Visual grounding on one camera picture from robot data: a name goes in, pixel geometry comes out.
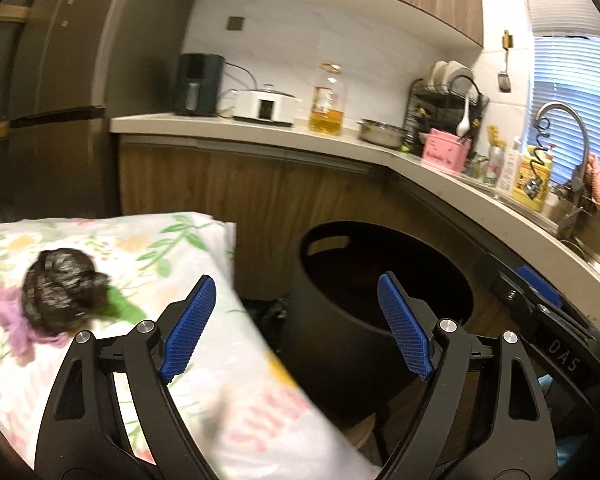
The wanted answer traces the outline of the cooking oil bottle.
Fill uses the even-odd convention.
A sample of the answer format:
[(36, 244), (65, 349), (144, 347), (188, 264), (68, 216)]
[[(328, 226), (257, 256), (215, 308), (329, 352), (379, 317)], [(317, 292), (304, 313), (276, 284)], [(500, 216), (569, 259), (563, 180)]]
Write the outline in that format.
[(348, 87), (341, 66), (321, 63), (320, 76), (314, 86), (309, 129), (315, 133), (339, 136), (346, 109)]

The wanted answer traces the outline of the wooden lower kitchen cabinets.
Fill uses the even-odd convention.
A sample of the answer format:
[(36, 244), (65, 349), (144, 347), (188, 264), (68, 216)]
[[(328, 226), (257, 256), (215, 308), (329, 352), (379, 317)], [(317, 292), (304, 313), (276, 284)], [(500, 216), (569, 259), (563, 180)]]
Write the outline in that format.
[(476, 266), (487, 254), (511, 266), (519, 256), (453, 197), (393, 170), (253, 144), (125, 134), (119, 177), (126, 214), (198, 211), (234, 222), (242, 298), (289, 298), (302, 236), (319, 224), (361, 221), (417, 237), (462, 270), (475, 300), (468, 330), (496, 336), (516, 325)]

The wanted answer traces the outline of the purple glove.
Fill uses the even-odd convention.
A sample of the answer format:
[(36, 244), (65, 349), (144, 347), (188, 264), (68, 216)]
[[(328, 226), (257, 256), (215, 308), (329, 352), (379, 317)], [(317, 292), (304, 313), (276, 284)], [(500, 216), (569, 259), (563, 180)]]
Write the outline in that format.
[(21, 305), (21, 289), (17, 286), (0, 286), (0, 326), (7, 334), (10, 352), (20, 366), (35, 359), (35, 346), (47, 344), (64, 348), (69, 342), (67, 333), (48, 336), (37, 332), (24, 316)]

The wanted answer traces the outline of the black air fryer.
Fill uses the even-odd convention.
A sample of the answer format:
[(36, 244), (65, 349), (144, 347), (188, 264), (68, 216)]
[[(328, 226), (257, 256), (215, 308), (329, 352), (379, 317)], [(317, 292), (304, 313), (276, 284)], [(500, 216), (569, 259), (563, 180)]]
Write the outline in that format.
[(181, 116), (214, 117), (225, 58), (218, 54), (184, 53), (178, 60), (174, 112)]

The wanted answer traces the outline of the black dish rack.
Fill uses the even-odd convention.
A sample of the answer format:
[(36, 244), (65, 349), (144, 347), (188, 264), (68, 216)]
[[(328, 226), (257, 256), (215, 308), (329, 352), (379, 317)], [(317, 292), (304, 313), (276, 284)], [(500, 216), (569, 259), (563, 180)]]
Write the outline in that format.
[(412, 81), (407, 91), (403, 128), (407, 130), (405, 148), (422, 156), (432, 128), (456, 133), (468, 104), (470, 142), (468, 157), (476, 154), (482, 118), (490, 99), (475, 81), (474, 72), (456, 61), (438, 61), (424, 78)]

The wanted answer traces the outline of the white slow cooker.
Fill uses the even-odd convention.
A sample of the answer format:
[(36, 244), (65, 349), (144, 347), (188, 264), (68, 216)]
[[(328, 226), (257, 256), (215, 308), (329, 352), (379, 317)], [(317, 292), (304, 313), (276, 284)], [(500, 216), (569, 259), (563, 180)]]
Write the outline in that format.
[(300, 100), (266, 84), (261, 89), (239, 90), (236, 94), (233, 118), (279, 127), (291, 127)]

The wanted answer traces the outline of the beverage can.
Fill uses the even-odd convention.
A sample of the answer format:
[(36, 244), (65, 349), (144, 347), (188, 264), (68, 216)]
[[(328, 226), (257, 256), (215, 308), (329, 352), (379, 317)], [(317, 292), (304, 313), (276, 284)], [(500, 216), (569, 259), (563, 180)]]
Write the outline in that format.
[(483, 177), (483, 182), (490, 186), (495, 186), (500, 178), (506, 145), (498, 141), (490, 146), (488, 163), (486, 164), (486, 173)]

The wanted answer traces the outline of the pink utensil holder box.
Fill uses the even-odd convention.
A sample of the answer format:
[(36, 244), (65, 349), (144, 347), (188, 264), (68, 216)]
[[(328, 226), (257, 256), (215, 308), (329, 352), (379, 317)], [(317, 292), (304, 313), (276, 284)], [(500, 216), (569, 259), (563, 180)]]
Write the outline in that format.
[(471, 140), (468, 138), (431, 128), (422, 151), (422, 161), (459, 174), (464, 169), (470, 148)]

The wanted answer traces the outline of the dark grey refrigerator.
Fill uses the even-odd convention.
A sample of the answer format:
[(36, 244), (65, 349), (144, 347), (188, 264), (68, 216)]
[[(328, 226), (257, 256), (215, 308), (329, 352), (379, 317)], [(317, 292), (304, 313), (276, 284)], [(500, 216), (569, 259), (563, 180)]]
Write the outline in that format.
[(33, 0), (8, 118), (18, 219), (120, 214), (116, 117), (170, 112), (193, 0)]

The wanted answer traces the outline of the black trash bin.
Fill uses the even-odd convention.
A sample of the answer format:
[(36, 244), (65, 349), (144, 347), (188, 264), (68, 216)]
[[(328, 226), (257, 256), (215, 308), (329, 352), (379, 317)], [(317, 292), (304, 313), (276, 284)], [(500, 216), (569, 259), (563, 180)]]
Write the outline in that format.
[(394, 273), (408, 296), (440, 318), (466, 323), (474, 293), (460, 268), (410, 234), (361, 221), (333, 221), (300, 240), (279, 357), (337, 427), (376, 413), (414, 379), (377, 298)]

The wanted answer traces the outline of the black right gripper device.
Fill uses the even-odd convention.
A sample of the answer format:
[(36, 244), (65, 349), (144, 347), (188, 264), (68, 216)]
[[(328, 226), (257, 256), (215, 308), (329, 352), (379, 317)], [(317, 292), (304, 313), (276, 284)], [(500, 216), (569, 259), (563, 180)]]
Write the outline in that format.
[(509, 308), (532, 359), (577, 401), (600, 410), (600, 332), (571, 316), (560, 293), (528, 266), (513, 269), (487, 254), (476, 272)]

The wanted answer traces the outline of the yellow detergent bottle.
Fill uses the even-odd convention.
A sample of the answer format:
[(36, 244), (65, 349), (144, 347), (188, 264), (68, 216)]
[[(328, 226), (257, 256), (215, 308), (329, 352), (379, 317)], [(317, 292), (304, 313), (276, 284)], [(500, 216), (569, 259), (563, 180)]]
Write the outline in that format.
[(541, 212), (550, 184), (553, 169), (553, 155), (538, 146), (529, 145), (527, 153), (520, 160), (518, 174), (512, 196), (525, 207)]

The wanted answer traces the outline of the stainless steel bowl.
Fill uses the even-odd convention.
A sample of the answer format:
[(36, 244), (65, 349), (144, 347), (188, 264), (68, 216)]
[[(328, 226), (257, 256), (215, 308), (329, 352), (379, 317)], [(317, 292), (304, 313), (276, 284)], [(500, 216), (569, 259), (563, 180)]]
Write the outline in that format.
[(367, 143), (398, 150), (404, 143), (406, 131), (400, 127), (376, 122), (371, 119), (361, 119), (358, 137)]

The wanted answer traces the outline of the white ladle spoon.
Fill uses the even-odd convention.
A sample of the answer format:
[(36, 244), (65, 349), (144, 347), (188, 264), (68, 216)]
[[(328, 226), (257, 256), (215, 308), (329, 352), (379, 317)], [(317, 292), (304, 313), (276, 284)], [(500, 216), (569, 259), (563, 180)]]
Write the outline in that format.
[(470, 112), (469, 94), (466, 94), (465, 101), (464, 101), (464, 113), (463, 113), (462, 119), (460, 120), (460, 122), (458, 123), (458, 125), (456, 127), (456, 135), (459, 139), (463, 139), (464, 136), (466, 136), (466, 134), (469, 132), (469, 130), (471, 128), (469, 112)]

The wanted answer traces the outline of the window blinds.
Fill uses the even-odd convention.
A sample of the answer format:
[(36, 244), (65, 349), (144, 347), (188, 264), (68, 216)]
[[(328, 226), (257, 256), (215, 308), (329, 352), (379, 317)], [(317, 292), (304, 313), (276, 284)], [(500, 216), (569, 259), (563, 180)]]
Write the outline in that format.
[(588, 130), (590, 152), (600, 161), (600, 37), (535, 38), (530, 112), (552, 101), (579, 114)]

